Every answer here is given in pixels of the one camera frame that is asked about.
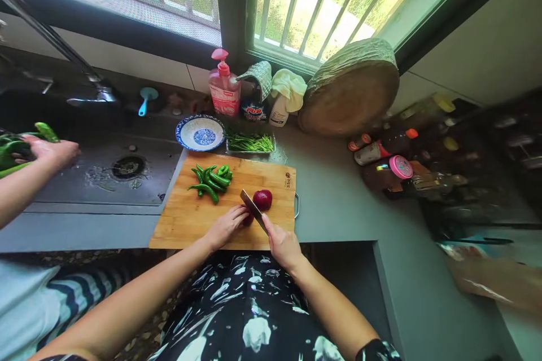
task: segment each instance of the kitchen counter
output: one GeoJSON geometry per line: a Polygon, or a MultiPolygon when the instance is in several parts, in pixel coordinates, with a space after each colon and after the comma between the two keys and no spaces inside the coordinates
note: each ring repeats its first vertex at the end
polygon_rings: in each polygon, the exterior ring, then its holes
{"type": "MultiPolygon", "coordinates": [[[[391,334],[405,360],[505,358],[494,303],[456,289],[415,202],[374,196],[343,140],[306,135],[295,125],[274,131],[279,151],[270,161],[297,169],[299,240],[375,241],[391,334]]],[[[183,151],[173,179],[185,157],[183,151]]],[[[93,214],[90,205],[33,204],[0,231],[0,252],[147,246],[163,205],[132,206],[129,214],[126,207],[93,214]]]]}

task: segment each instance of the floral dress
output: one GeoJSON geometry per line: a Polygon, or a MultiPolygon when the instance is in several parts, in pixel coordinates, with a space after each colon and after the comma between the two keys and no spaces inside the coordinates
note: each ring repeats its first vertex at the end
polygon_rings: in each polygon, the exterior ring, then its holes
{"type": "MultiPolygon", "coordinates": [[[[221,252],[193,279],[149,361],[342,360],[299,287],[270,254],[221,252]]],[[[51,361],[80,361],[58,355],[51,361]]],[[[400,360],[373,340],[356,360],[400,360]]]]}

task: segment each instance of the cutting board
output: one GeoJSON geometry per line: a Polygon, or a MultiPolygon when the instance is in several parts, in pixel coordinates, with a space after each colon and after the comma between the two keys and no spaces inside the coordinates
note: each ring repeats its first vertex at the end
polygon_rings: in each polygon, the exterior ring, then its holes
{"type": "MultiPolygon", "coordinates": [[[[245,189],[252,197],[254,192],[268,189],[273,194],[271,209],[266,213],[285,230],[294,230],[295,168],[268,162],[250,161],[242,158],[190,151],[164,211],[149,242],[150,248],[182,249],[204,236],[216,219],[232,206],[243,204],[239,194],[245,189]],[[225,194],[219,194],[215,205],[211,197],[198,197],[196,190],[187,190],[197,184],[198,179],[191,171],[199,164],[203,168],[229,165],[233,180],[225,194]]],[[[269,238],[256,220],[249,227],[242,228],[224,249],[269,250],[269,238]]]]}

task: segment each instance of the soap dispenser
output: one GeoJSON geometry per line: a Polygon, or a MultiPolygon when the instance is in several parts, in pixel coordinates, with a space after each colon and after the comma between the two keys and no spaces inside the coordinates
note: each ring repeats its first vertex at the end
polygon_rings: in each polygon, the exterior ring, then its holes
{"type": "Polygon", "coordinates": [[[241,99],[241,82],[236,81],[237,75],[230,72],[226,64],[228,52],[222,48],[215,49],[212,59],[219,60],[216,69],[209,73],[209,89],[215,111],[219,114],[234,117],[239,112],[241,99]]]}

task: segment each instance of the stainless steel sink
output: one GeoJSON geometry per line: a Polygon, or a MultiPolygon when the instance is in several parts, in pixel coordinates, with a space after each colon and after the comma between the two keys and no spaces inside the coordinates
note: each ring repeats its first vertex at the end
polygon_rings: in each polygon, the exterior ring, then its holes
{"type": "Polygon", "coordinates": [[[82,155],[49,181],[36,202],[159,206],[182,152],[176,142],[120,133],[68,138],[79,143],[82,155]]]}
{"type": "Polygon", "coordinates": [[[159,206],[179,161],[178,119],[126,111],[86,111],[28,91],[0,92],[0,127],[32,131],[47,122],[82,155],[53,178],[36,203],[159,206]]]}

